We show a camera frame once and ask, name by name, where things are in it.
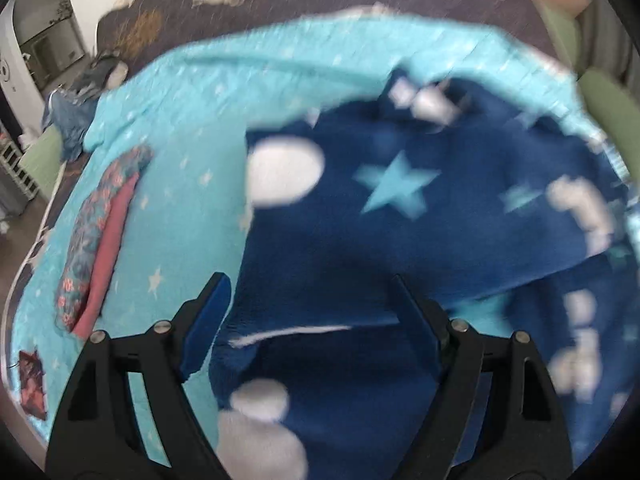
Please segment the small dark red cloth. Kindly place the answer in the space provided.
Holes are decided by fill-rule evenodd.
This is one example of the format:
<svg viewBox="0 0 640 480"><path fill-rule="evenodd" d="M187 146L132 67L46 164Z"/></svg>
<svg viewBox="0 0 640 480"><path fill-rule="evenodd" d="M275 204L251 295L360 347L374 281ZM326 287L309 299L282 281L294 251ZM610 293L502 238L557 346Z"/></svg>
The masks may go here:
<svg viewBox="0 0 640 480"><path fill-rule="evenodd" d="M18 352L20 404L26 414L39 420L47 419L46 395L43 389L44 371L38 351Z"/></svg>

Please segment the navy fleece star-print garment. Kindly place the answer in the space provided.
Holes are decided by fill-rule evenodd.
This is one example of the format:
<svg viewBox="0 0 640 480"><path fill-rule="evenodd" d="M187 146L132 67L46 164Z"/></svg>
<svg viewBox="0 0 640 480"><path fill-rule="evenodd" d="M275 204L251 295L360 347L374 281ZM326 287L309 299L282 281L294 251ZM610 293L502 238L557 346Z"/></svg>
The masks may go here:
<svg viewBox="0 0 640 480"><path fill-rule="evenodd" d="M209 367L235 479L386 479L438 386L435 338L394 292L491 336L524 330L573 460L639 380L631 190L600 142L469 79L246 134L252 212Z"/></svg>

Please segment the folded floral pink clothes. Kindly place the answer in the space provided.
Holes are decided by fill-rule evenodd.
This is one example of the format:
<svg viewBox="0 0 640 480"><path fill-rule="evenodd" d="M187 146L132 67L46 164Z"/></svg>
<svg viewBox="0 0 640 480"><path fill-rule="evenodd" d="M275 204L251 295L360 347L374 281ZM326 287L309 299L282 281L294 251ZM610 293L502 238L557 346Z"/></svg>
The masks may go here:
<svg viewBox="0 0 640 480"><path fill-rule="evenodd" d="M139 144L114 159L82 202L55 294L56 322L87 338L110 284L134 190L153 158Z"/></svg>

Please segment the turquoise star-print quilt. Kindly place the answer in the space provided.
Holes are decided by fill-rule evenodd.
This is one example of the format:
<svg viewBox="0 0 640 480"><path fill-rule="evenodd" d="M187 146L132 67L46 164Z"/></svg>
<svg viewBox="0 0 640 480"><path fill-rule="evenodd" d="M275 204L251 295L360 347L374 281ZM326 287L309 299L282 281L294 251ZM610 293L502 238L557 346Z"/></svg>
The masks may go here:
<svg viewBox="0 0 640 480"><path fill-rule="evenodd" d="M378 98L395 70L419 86L469 79L520 110L549 115L570 136L601 143L620 178L627 170L587 115L575 75L490 27L413 16L311 18L172 50L100 99L85 138L88 165L47 239L17 307L15 350L37 350L50 437L82 345L56 322L55 294L80 206L107 166L139 144L153 158L134 190L98 318L113 336L170 318L216 272L234 294L252 212L246 134L281 128L352 101ZM219 405L209 380L217 326L186 395L217 448Z"/></svg>

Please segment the green pillow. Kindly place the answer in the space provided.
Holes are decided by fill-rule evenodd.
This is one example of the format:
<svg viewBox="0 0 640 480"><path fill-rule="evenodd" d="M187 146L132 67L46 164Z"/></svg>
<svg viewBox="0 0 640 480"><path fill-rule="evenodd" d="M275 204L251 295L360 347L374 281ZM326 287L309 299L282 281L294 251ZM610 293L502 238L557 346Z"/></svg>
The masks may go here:
<svg viewBox="0 0 640 480"><path fill-rule="evenodd" d="M570 15L550 6L543 6L540 13L560 61L580 75L582 33L578 23Z"/></svg>
<svg viewBox="0 0 640 480"><path fill-rule="evenodd" d="M622 156L634 184L639 184L639 104L602 70L590 67L578 79L586 109Z"/></svg>

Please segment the white crib rail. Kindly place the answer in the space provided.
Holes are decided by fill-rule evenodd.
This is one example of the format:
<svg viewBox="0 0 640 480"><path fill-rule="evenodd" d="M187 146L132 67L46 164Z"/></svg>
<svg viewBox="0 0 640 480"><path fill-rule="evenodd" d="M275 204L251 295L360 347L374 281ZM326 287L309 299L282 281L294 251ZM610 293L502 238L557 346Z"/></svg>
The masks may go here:
<svg viewBox="0 0 640 480"><path fill-rule="evenodd" d="M20 166L21 150L4 132L1 133L0 192L1 209L8 216L19 216L37 197L35 180Z"/></svg>

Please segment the green cushion by crib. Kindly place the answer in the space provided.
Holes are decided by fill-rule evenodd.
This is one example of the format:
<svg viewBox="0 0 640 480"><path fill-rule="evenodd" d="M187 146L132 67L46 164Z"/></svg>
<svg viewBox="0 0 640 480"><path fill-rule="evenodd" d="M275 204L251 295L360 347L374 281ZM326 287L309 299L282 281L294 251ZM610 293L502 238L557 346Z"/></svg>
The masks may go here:
<svg viewBox="0 0 640 480"><path fill-rule="evenodd" d="M62 136L55 125L50 126L26 150L20 166L35 181L40 194L50 200L58 185L62 161Z"/></svg>

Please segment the blue denim garment pile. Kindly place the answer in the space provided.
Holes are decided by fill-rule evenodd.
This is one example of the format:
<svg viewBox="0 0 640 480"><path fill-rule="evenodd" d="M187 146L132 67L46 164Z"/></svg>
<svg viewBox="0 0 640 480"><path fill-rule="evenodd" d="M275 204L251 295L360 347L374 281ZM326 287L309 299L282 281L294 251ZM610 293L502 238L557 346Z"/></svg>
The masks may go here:
<svg viewBox="0 0 640 480"><path fill-rule="evenodd" d="M121 86L128 72L119 50L105 50L69 86L59 86L47 95L41 129L54 127L60 134L62 162L74 162L81 155L99 98Z"/></svg>

